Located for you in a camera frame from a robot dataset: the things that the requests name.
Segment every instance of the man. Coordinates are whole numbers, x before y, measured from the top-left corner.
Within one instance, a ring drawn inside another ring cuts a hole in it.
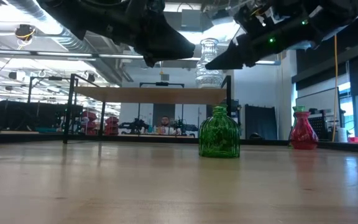
[[[174,130],[174,128],[169,126],[169,117],[162,116],[159,134],[179,135],[180,129]]]

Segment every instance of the wooden table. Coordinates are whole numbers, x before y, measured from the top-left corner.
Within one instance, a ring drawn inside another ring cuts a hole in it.
[[[358,223],[358,154],[244,146],[0,145],[0,224]]]

